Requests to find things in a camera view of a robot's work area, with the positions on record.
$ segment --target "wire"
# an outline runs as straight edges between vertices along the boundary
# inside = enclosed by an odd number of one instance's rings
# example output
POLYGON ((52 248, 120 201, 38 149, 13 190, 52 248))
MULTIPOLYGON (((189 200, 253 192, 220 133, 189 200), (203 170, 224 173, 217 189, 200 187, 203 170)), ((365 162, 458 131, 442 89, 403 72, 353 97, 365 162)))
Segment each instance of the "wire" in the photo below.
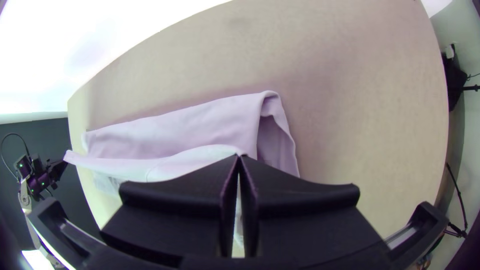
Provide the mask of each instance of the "wire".
POLYGON ((478 76, 478 75, 480 75, 480 73, 475 74, 475 75, 470 74, 470 75, 468 75, 468 77, 466 78, 466 81, 468 82, 468 81, 470 81, 470 78, 476 77, 476 76, 478 76))
POLYGON ((7 165, 7 163, 5 162, 5 159, 4 159, 4 150, 3 150, 3 146, 4 146, 4 142, 5 142, 5 139, 8 138, 9 136, 17 136, 21 139, 21 141, 23 142, 23 146, 25 146, 25 151, 26 151, 26 155, 28 157, 30 157, 30 152, 29 152, 29 148, 27 147, 27 144, 25 143, 25 140, 24 138, 22 138, 22 136, 18 135, 17 133, 8 133, 7 135, 3 136, 3 139, 1 139, 1 143, 0 143, 0 156, 1 156, 1 161, 3 161, 3 164, 5 165, 5 167, 8 169, 8 171, 11 173, 11 175, 13 177, 15 177, 16 181, 17 182, 20 182, 19 181, 19 178, 18 178, 18 175, 15 175, 15 173, 10 169, 10 167, 7 165))
POLYGON ((48 192, 48 194, 50 194, 50 197, 53 197, 52 193, 50 192, 49 188, 45 188, 46 192, 48 192))
POLYGON ((445 166, 448 172, 450 173, 453 184, 455 185, 456 193, 458 195, 458 200, 460 201, 461 213, 463 214, 463 225, 465 227, 463 231, 466 233, 469 225, 467 224, 467 215, 465 214, 464 200, 462 199, 462 194, 460 193, 459 186, 457 185, 457 180, 455 179, 454 173, 452 172, 452 168, 450 168, 450 164, 447 162, 445 163, 445 166))

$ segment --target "bright light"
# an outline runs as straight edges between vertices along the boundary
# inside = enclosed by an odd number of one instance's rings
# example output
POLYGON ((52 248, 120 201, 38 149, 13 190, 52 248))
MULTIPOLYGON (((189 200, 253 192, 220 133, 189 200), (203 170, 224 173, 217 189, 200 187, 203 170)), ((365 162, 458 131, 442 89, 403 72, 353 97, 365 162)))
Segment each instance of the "bright light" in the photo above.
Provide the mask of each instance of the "bright light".
POLYGON ((33 270, 53 270, 52 264, 40 250, 22 250, 21 252, 33 270))
POLYGON ((0 16, 0 115, 65 112, 138 43, 229 0, 11 0, 0 16))

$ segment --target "black bracket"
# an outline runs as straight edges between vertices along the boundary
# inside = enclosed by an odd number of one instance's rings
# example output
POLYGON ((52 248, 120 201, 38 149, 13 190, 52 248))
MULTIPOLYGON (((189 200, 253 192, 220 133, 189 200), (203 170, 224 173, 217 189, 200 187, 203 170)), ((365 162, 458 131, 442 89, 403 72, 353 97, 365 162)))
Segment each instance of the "black bracket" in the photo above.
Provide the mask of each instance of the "black bracket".
POLYGON ((236 155, 170 181, 125 182, 119 194, 123 205, 100 240, 54 198, 29 219, 69 265, 95 270, 405 269, 448 224, 423 202, 408 237, 391 246, 357 209, 357 186, 305 181, 236 155), (245 258, 231 258, 238 183, 245 258))

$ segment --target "wooden table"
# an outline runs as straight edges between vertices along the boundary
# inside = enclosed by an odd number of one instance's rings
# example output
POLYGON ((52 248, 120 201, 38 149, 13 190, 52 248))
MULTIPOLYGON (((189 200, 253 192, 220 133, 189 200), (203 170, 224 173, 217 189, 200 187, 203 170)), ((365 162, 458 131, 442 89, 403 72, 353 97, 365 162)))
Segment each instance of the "wooden table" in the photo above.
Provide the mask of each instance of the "wooden table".
MULTIPOLYGON (((68 101, 81 134, 213 99, 280 94, 302 178, 354 183, 386 237, 434 202, 448 136, 437 40, 415 0, 234 0, 135 46, 68 101)), ((121 205, 77 168, 100 227, 121 205)))

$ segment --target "lavender cloth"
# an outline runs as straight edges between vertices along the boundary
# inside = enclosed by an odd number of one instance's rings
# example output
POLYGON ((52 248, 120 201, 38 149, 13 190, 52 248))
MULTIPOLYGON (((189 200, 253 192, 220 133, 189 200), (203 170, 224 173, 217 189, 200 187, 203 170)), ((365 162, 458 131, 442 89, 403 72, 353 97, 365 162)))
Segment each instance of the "lavender cloth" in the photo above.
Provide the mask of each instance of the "lavender cloth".
POLYGON ((238 95, 82 135, 87 155, 64 160, 94 172, 98 189, 117 193, 125 181, 166 181, 231 155, 248 155, 299 176, 295 143, 279 95, 238 95))

